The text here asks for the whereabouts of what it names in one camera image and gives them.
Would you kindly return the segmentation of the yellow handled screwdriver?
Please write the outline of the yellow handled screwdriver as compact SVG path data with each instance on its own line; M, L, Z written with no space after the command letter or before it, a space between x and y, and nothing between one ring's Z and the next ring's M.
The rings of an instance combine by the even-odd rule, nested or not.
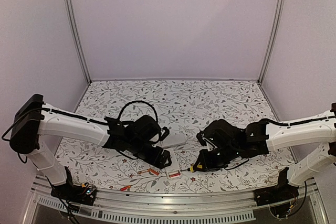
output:
M182 172L202 172L203 171L203 166L202 165L197 165L197 166L191 166L189 168L183 169Z

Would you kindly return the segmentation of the white remote control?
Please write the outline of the white remote control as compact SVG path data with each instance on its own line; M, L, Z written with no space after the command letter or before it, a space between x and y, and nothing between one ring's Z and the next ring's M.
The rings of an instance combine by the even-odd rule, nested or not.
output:
M181 133L171 133L163 141L160 142L162 148L171 148L179 145L184 145L186 138Z

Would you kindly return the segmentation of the red gold battery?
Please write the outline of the red gold battery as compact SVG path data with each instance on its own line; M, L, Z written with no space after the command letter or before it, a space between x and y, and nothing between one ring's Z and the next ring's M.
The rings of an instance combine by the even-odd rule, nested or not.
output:
M121 190L121 191L129 191L130 188L131 188L131 185L128 185L128 186L124 186L124 187L122 187L120 190Z

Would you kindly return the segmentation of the white remote with green logo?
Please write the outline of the white remote with green logo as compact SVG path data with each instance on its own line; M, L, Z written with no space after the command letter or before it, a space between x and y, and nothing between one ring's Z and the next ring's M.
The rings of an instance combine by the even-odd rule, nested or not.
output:
M177 179L177 178L182 177L182 172L181 172L180 165L179 165L179 162L177 160L177 157L174 153L174 149L168 148L167 151L170 152L170 157L171 157L171 161L172 161L172 164L165 168L167 178L168 178L168 174L173 174L173 173L181 173L181 176L175 177L175 178L168 178L168 179Z

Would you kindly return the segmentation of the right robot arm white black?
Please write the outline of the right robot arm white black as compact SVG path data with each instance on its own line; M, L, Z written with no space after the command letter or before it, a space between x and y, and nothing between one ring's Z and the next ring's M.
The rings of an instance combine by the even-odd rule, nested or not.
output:
M300 162L290 165L278 175L280 183L271 190L276 201L291 194L327 166L335 163L335 104L331 109L310 118L277 122L271 119L248 124L244 129L224 119L213 121L197 134L203 146L191 172L210 172L226 168L234 159L252 158L291 146L319 143Z

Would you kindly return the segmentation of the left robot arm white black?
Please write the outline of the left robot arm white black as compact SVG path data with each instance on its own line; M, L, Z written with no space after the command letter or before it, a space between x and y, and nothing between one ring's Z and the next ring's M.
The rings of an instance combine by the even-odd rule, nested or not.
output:
M105 149L131 153L158 169L172 164L168 150L159 147L170 131L160 127L158 116L144 115L135 121L104 117L94 119L56 108L44 102L41 94L34 94L15 114L11 126L1 139L8 141L11 149L25 155L36 168L57 186L67 200L78 195L78 188L70 182L71 176L42 143L40 136L60 136L85 141Z

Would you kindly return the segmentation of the floral patterned table mat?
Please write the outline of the floral patterned table mat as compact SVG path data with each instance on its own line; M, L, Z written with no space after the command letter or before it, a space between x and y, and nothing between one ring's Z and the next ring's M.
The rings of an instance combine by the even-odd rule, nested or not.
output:
M181 133L184 145L174 148L181 169L192 165L201 149L196 139L211 122L224 119L239 128L274 114L254 82L232 81L105 81L94 82L81 100L77 113L93 118L121 116L135 120L157 115L161 126ZM56 158L71 171L75 183L98 188L141 193L212 193L264 187L276 182L280 170L294 163L290 149L283 148L244 163L235 160L227 170L187 173L168 179L166 173L141 160L131 160L114 150L69 138L62 139ZM159 172L138 174L145 169Z

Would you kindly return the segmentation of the front aluminium rail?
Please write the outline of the front aluminium rail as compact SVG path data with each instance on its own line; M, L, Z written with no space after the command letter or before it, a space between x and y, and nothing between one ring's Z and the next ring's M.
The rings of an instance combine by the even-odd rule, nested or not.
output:
M67 204L51 196L47 180L37 176L24 223L330 223L317 184L299 188L292 216L278 218L285 201L258 206L252 190L208 194L151 194L99 189L91 206Z

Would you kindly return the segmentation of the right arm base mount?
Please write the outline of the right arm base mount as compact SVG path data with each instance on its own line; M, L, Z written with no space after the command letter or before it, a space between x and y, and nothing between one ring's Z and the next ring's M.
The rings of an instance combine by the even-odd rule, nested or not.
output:
M271 186L253 191L254 201L257 206L274 204L284 200L294 199L299 196L298 187L290 185Z

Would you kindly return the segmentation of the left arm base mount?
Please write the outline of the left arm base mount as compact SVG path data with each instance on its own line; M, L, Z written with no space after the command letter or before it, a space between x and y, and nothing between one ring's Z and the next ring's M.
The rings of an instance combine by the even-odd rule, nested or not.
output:
M75 202L82 205L92 206L96 199L97 188L94 185L85 183L84 186L65 183L59 186L52 186L51 195L53 197Z

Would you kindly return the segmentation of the right aluminium frame post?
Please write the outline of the right aluminium frame post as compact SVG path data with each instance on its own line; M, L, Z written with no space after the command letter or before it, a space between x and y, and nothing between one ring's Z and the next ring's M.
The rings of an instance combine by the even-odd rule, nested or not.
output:
M281 16L284 8L284 2L285 0L277 0L276 1L276 8L275 8L275 14L272 22L272 27L271 27L271 32L270 36L267 42L267 47L265 51L265 56L263 59L263 63L261 65L261 70L258 76L258 83L261 86L266 78L268 66L270 64L272 52L274 50L277 34L278 34L278 29L281 23Z

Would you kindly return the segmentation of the aluminium frame post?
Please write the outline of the aluminium frame post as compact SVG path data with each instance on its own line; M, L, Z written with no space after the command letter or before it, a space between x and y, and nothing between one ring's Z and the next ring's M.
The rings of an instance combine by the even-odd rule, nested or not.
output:
M258 83L261 86L266 78L268 66L270 64L272 52L274 50L277 34L278 34L278 29L281 23L281 16L284 8L284 2L285 0L277 0L276 1L276 8L275 8L275 14L272 22L272 27L271 27L271 32L270 36L267 42L267 47L265 51L265 56L263 59L263 63L261 65L261 70L258 76Z
M73 38L73 43L75 46L75 50L76 50L76 54L77 54L77 58L79 61L79 65L80 68L82 70L84 79L86 81L86 83L89 85L92 80L91 80L91 76L89 73L89 68L87 65L87 61L85 59L85 54L83 51L83 47L81 44L81 39L80 39L80 35L79 35L79 31L78 31L78 27L77 27L77 23L76 23L76 17L75 17L75 11L74 11L74 6L72 3L72 0L64 0L65 3L65 9L66 9L66 13L68 16L68 21L69 21L69 26L70 26L70 32Z

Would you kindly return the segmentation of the left aluminium frame post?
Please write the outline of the left aluminium frame post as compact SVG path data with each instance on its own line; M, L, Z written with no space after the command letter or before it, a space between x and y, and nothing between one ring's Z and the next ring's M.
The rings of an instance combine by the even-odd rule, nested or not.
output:
M86 81L86 83L89 85L92 80L91 80L91 76L89 73L89 68L87 65L87 61L85 59L85 54L83 51L83 47L81 44L81 39L80 39L80 35L79 35L79 31L78 31L78 27L77 27L77 23L76 23L76 17L75 17L75 11L74 11L74 6L72 3L72 0L64 0L65 3L65 9L66 9L66 13L68 16L68 21L69 21L69 26L70 26L70 32L73 38L73 43L75 46L75 50L76 50L76 54L77 54L77 58L79 61L79 65L80 68L82 70L84 79Z

